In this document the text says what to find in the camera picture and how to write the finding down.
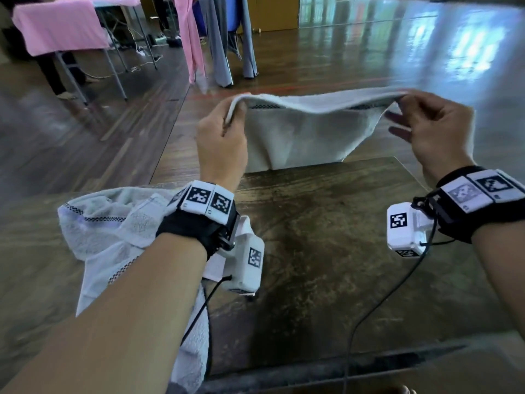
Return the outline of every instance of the brown tabletop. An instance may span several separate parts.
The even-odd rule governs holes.
[[[175,184],[162,184],[175,187]],[[424,190],[395,158],[247,175],[236,195],[266,244],[254,302],[211,301],[212,374],[344,354],[353,322],[413,260],[386,247],[385,212]],[[0,232],[0,386],[75,311],[83,263],[56,209],[78,194],[10,206]],[[510,328],[470,246],[431,249],[405,286],[358,331],[356,351],[389,351]]]

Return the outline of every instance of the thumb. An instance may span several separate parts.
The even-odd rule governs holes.
[[[238,133],[244,134],[244,122],[246,120],[246,111],[248,110],[248,107],[246,106],[246,102],[240,101],[235,106],[235,111],[233,112],[232,122],[230,123],[230,127],[228,128],[228,131],[226,132],[226,135],[235,135]]]
[[[398,105],[412,130],[417,130],[418,125],[428,120],[419,102],[412,95],[406,95],[401,98]]]

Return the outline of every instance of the towel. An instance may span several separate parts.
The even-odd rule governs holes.
[[[200,48],[199,31],[193,15],[193,0],[173,0],[173,4],[179,15],[180,40],[188,65],[189,82],[194,83],[197,69],[203,75],[206,75],[206,71]]]
[[[241,94],[248,105],[247,173],[342,161],[369,137],[383,113],[405,91],[365,88],[302,97]]]
[[[76,315],[154,241],[162,218],[175,210],[186,188],[173,191],[123,187],[81,196],[59,207],[62,234],[75,257],[85,263]],[[202,286],[195,295],[188,326],[204,304]],[[197,391],[204,379],[208,346],[208,314],[203,312],[180,347],[171,374],[171,381],[188,394]]]
[[[17,5],[13,23],[22,32],[27,52],[33,57],[56,51],[109,47],[91,0]]]

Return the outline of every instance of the wooden floor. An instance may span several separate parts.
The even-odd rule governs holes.
[[[54,97],[36,62],[0,66],[0,203],[23,196],[148,184],[188,89],[182,49],[86,88],[90,104]],[[110,74],[99,51],[75,53],[85,71]],[[128,67],[151,61],[123,52]],[[122,67],[116,57],[117,70]],[[63,83],[72,85],[64,78]]]
[[[523,10],[421,1],[399,2],[395,8],[395,16],[410,19],[254,35],[259,76],[244,79],[241,63],[230,58],[232,89],[215,87],[203,94],[191,87],[152,183],[198,176],[195,123],[226,96],[384,85],[416,87],[474,106],[476,161],[525,181]],[[347,160],[393,155],[422,179],[410,148],[387,127],[380,122]]]

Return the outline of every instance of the person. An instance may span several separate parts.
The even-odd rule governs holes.
[[[28,4],[31,2],[41,2],[40,0],[0,0],[0,2],[4,5],[4,7],[9,11],[9,13],[12,15],[13,10],[16,5],[19,4]],[[23,41],[22,33],[17,28],[11,28],[10,29],[11,36],[13,38],[16,38],[17,41]],[[62,80],[60,79],[60,75],[58,74],[57,68],[55,66],[55,63],[53,61],[54,54],[43,54],[43,55],[37,55],[34,57],[36,60],[36,63],[40,67],[40,70],[42,71],[43,75],[45,76],[47,82],[49,83],[49,86],[51,87],[51,90],[55,93],[58,99],[62,100],[72,100],[75,99],[76,96],[69,91],[66,90],[64,85],[62,84]],[[63,52],[62,59],[65,64],[67,65],[76,65],[77,61],[73,54],[71,52]],[[79,68],[69,68],[69,71],[75,78],[76,82],[79,85],[85,85],[87,83],[95,83],[98,81],[98,79],[91,78],[87,76],[82,70]]]
[[[246,105],[230,127],[225,117],[233,97],[222,100],[197,126],[200,179],[234,192],[248,161]],[[389,113],[407,129],[390,132],[410,142],[426,176],[437,182],[473,165],[466,143],[474,111],[417,90],[399,100],[402,114]],[[525,222],[487,224],[473,245],[490,281],[525,333]],[[82,314],[67,320],[2,394],[165,392],[206,264],[193,238],[162,233]]]

